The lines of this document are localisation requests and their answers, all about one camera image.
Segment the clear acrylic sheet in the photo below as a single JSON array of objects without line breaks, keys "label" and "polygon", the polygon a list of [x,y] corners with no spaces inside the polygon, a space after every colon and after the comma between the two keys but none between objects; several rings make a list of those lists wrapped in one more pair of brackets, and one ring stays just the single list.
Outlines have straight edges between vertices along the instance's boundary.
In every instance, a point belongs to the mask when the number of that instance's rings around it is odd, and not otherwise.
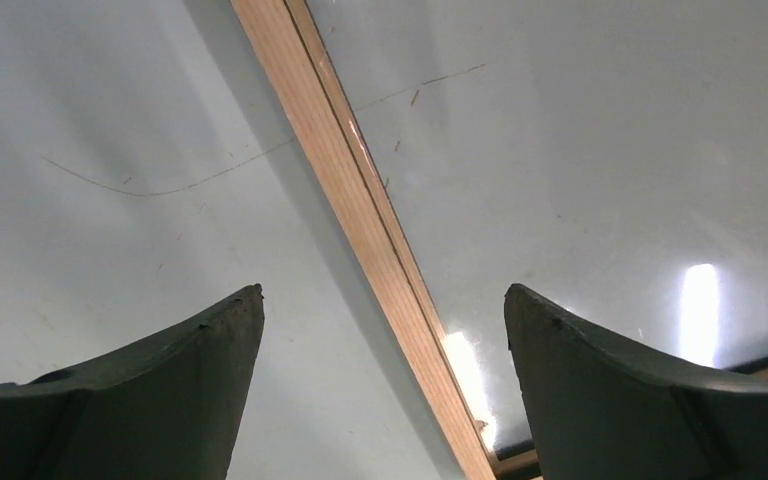
[{"label": "clear acrylic sheet", "polygon": [[313,1],[486,444],[530,437],[502,298],[768,356],[768,1]]}]

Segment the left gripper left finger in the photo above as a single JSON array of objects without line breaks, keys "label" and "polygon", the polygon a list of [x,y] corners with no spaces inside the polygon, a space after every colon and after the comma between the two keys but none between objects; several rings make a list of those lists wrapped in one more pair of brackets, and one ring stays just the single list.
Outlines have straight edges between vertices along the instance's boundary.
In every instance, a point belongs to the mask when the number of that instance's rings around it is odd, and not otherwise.
[{"label": "left gripper left finger", "polygon": [[264,330],[253,284],[30,383],[0,384],[0,479],[224,479]]}]

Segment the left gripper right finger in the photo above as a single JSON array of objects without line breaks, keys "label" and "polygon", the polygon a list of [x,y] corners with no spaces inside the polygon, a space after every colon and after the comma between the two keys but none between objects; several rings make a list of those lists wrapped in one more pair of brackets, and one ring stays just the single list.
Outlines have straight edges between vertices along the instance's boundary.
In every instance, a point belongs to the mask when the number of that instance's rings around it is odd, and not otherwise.
[{"label": "left gripper right finger", "polygon": [[768,379],[700,366],[521,285],[504,320],[546,479],[768,479]]}]

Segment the black picture frame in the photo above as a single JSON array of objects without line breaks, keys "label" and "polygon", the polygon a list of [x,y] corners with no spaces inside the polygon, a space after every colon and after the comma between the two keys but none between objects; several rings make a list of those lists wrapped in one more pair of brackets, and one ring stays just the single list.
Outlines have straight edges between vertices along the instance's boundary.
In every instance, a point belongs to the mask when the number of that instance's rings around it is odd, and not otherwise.
[{"label": "black picture frame", "polygon": [[[529,422],[529,440],[516,454],[501,457],[483,438],[445,348],[432,298],[312,17],[311,2],[237,1],[233,7],[460,468],[470,479],[546,479]],[[507,290],[514,284],[521,283]],[[508,336],[507,350],[522,400]],[[768,356],[727,368],[672,356],[768,379]]]}]

